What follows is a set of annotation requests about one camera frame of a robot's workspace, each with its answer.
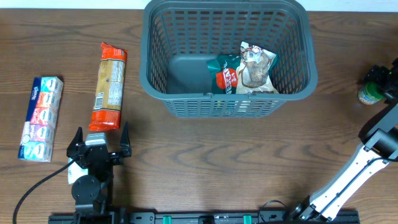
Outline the red spaghetti packet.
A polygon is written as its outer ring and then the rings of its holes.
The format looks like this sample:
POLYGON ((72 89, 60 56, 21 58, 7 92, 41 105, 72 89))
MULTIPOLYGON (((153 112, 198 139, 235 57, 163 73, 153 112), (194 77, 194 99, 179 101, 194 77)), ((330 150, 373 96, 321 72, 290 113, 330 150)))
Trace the red spaghetti packet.
POLYGON ((118 129, 124 90, 127 50, 101 43, 101 60, 89 130, 118 129))

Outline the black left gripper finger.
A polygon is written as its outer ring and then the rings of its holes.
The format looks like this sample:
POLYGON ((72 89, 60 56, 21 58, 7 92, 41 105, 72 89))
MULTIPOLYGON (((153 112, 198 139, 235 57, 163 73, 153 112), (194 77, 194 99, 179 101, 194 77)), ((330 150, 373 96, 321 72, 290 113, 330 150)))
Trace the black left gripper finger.
POLYGON ((83 143, 83 130, 82 127, 78 127, 75 137, 67 147, 67 157, 76 157, 79 155, 80 146, 83 143))
POLYGON ((129 131, 129 125, 128 125, 128 122, 126 121, 124 124, 124 127, 123 127, 120 142, 119 142, 119 145, 121 147, 121 153, 123 154, 123 157, 131 157, 131 154, 132 154, 128 131, 129 131))

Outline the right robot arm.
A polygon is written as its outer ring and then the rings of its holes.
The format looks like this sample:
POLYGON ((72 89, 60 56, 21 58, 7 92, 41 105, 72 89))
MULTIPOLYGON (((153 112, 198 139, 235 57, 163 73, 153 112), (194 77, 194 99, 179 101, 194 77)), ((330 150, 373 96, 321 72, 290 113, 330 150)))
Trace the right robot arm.
POLYGON ((397 162, 397 61, 391 68, 373 66, 364 76, 386 97, 388 106, 360 130, 361 142, 349 161, 323 188, 309 195, 294 209, 271 208, 266 202, 258 212, 240 213, 132 213, 135 224, 179 223, 359 223, 357 211, 343 211, 344 203, 370 177, 397 162))

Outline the brown white snack bag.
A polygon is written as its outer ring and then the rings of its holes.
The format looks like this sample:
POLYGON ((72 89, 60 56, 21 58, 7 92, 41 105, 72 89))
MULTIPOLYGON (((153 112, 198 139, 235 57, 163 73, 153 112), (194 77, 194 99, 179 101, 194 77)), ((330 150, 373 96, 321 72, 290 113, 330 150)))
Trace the brown white snack bag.
POLYGON ((269 75, 277 61, 277 54, 245 41, 241 42, 240 51, 241 62, 237 69, 236 94, 278 94, 269 75))

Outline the green Nescafe bag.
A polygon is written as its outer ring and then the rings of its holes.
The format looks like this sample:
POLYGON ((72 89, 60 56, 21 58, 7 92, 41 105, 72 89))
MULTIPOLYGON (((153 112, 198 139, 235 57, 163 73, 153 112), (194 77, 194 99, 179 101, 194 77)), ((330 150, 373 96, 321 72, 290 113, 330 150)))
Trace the green Nescafe bag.
POLYGON ((238 84, 237 69, 241 57, 238 55, 219 55, 216 59, 207 61, 207 67, 212 77, 212 93, 236 94, 238 84))

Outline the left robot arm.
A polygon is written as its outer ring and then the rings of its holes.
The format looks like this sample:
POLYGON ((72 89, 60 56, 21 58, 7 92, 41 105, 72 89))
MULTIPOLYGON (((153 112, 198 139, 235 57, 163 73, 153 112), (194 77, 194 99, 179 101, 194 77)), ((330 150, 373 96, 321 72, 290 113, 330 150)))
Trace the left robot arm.
POLYGON ((120 150, 108 151, 105 133, 93 133, 83 139, 82 128, 67 147, 71 164, 86 171, 72 184, 75 200, 74 219, 77 223, 119 223, 123 216, 115 210, 113 201, 113 167, 123 164, 131 156, 128 127, 125 126, 120 139, 120 150))

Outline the Kleenex tissue multipack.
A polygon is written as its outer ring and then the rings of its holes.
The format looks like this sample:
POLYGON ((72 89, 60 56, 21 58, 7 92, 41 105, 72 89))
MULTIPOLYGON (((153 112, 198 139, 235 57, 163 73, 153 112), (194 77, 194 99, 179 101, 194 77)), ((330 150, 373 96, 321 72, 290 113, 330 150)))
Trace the Kleenex tissue multipack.
POLYGON ((57 126, 63 82, 58 77, 35 77, 17 157, 49 162, 57 126))

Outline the green lid jar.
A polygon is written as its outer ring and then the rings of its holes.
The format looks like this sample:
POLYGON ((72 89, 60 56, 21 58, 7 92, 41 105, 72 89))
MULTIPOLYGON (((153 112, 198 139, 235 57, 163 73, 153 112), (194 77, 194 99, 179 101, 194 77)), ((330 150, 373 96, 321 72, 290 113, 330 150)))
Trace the green lid jar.
POLYGON ((367 82, 362 86, 358 91, 358 98, 365 105, 373 105, 385 99, 384 95, 373 82, 367 82))

